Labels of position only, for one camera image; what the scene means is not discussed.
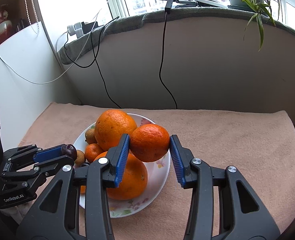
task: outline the bowl of fruit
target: bowl of fruit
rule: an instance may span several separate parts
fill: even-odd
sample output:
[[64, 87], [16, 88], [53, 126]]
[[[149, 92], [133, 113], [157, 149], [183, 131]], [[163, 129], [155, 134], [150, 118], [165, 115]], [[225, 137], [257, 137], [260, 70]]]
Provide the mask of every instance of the bowl of fruit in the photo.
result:
[[[130, 151], [118, 188], [107, 188], [111, 218], [126, 217], [147, 207], [163, 188], [170, 167], [169, 133], [150, 119], [111, 109], [105, 111], [74, 142], [75, 166], [104, 157], [118, 145], [122, 134], [130, 135]], [[85, 186], [80, 206], [85, 208]]]

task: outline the screw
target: screw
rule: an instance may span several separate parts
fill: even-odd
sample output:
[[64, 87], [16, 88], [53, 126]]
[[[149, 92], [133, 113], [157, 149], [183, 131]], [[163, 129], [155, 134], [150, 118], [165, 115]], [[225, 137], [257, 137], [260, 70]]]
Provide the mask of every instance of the screw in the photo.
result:
[[201, 164], [202, 163], [202, 160], [201, 159], [199, 159], [199, 158], [194, 158], [194, 159], [192, 159], [192, 162], [194, 163], [194, 164]]
[[229, 167], [227, 168], [227, 170], [228, 170], [229, 172], [236, 172], [236, 168], [235, 168], [234, 166], [229, 166]]
[[63, 171], [70, 171], [71, 169], [72, 169], [71, 165], [65, 165], [62, 168]]
[[99, 163], [100, 164], [105, 164], [105, 163], [107, 163], [109, 160], [107, 159], [107, 158], [105, 158], [105, 157], [102, 157], [102, 158], [99, 158]]

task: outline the white plate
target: white plate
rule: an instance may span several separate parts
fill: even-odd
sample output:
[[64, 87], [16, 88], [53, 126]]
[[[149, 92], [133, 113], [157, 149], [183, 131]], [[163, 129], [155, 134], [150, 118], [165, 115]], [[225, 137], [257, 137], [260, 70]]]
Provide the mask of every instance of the white plate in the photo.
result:
[[[138, 127], [147, 123], [154, 123], [150, 119], [138, 114], [129, 115], [135, 120]], [[94, 126], [95, 123], [86, 128], [74, 142], [74, 146], [77, 150], [85, 151], [88, 145], [85, 141], [85, 133], [88, 129], [94, 128]], [[109, 198], [111, 218], [120, 218], [135, 214], [152, 203], [163, 188], [169, 174], [169, 151], [160, 160], [152, 163], [144, 163], [144, 165], [147, 168], [148, 177], [145, 191], [139, 197], [130, 200], [120, 201]], [[80, 206], [85, 208], [85, 194], [80, 195]]]

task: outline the red vase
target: red vase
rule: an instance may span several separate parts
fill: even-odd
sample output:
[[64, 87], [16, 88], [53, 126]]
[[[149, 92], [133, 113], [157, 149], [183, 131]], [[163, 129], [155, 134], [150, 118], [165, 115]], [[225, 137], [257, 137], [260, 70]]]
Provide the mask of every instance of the red vase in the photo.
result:
[[12, 22], [9, 20], [7, 5], [0, 6], [0, 44], [13, 35]]

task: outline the plate rim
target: plate rim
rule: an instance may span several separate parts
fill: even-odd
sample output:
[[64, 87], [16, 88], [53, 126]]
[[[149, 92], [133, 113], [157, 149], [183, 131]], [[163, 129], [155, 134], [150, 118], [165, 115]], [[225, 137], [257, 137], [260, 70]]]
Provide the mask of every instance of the plate rim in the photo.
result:
[[[153, 124], [156, 124], [155, 122], [153, 122], [151, 119], [149, 119], [149, 118], [147, 118], [147, 117], [145, 117], [145, 116], [142, 116], [142, 115], [140, 115], [140, 114], [133, 114], [133, 113], [127, 113], [128, 115], [136, 115], [136, 116], [138, 116], [138, 117], [141, 117], [141, 118], [144, 118], [144, 119], [147, 119], [147, 120], [149, 120], [151, 123], [153, 123]], [[91, 124], [91, 125], [89, 125], [83, 132], [81, 132], [80, 133], [80, 135], [78, 136], [78, 138], [75, 140], [75, 142], [73, 143], [73, 145], [76, 143], [76, 141], [78, 141], [78, 139], [81, 137], [81, 135], [85, 132], [85, 131], [87, 131], [88, 129], [90, 129], [94, 124], [95, 124], [96, 122], [94, 122], [93, 124]], [[156, 199], [156, 197], [160, 194], [160, 192], [161, 192], [161, 190], [163, 189], [163, 187], [164, 187], [164, 185], [165, 185], [165, 183], [166, 183], [166, 181], [167, 181], [167, 178], [168, 178], [168, 176], [169, 176], [169, 169], [170, 169], [170, 166], [171, 166], [171, 157], [170, 157], [170, 152], [169, 152], [169, 150], [167, 151], [167, 153], [165, 154], [165, 156], [166, 155], [169, 155], [169, 161], [168, 161], [168, 167], [167, 167], [167, 171], [166, 171], [166, 176], [165, 176], [165, 179], [164, 179], [164, 181], [162, 182], [162, 185], [161, 185], [161, 187], [160, 187], [160, 189], [158, 190], [158, 192], [155, 194], [155, 197], [154, 198], [151, 198], [151, 201], [150, 201], [150, 203], [148, 203], [148, 201], [147, 201], [147, 205], [145, 205], [143, 208], [141, 208], [141, 209], [138, 209], [138, 210], [134, 210], [133, 212], [131, 212], [131, 213], [129, 213], [129, 214], [126, 214], [126, 215], [120, 215], [120, 216], [118, 216], [118, 217], [111, 217], [111, 215], [110, 215], [110, 218], [122, 218], [122, 217], [127, 217], [127, 216], [130, 216], [130, 215], [134, 215], [134, 214], [136, 214], [137, 212], [139, 212], [139, 211], [141, 211], [141, 210], [143, 210], [144, 208], [146, 208], [148, 205], [150, 205], [155, 199]]]

